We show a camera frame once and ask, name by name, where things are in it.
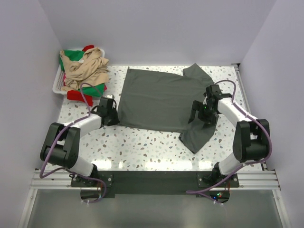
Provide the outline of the dark grey t shirt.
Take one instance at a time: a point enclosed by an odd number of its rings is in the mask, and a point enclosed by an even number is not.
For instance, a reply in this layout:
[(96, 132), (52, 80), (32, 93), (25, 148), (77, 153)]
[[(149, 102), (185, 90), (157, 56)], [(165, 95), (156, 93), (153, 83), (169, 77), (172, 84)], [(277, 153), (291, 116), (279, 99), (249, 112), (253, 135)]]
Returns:
[(183, 74), (131, 69), (126, 72), (118, 105), (120, 125), (179, 133), (179, 140), (197, 153), (213, 136), (215, 126), (198, 118), (189, 122), (193, 101), (204, 101), (212, 78), (197, 64)]

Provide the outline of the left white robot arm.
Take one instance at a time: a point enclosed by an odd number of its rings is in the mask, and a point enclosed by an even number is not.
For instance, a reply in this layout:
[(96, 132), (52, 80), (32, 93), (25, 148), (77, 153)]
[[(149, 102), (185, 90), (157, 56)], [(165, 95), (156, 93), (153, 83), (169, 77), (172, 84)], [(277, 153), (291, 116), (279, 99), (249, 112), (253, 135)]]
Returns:
[(97, 166), (79, 156), (79, 144), (80, 139), (92, 131), (117, 124), (117, 103), (113, 95), (101, 97), (99, 104), (82, 118), (69, 123), (52, 123), (40, 152), (43, 161), (40, 178), (54, 173), (43, 173), (50, 163), (59, 166), (58, 170), (68, 171), (72, 179), (85, 186), (105, 186), (99, 180)]

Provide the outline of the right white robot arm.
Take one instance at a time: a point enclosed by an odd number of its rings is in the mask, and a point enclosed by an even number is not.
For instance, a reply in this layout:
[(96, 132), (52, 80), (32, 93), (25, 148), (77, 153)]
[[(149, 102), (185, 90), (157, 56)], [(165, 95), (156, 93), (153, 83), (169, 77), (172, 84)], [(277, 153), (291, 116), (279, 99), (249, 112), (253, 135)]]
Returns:
[(204, 96), (203, 102), (193, 101), (189, 122), (197, 117), (207, 126), (215, 126), (216, 119), (223, 115), (235, 127), (232, 153), (216, 163), (210, 175), (201, 178), (210, 186), (221, 187), (244, 166), (269, 158), (270, 126), (266, 119), (258, 119), (238, 105), (234, 93), (223, 93), (218, 83), (208, 86)]

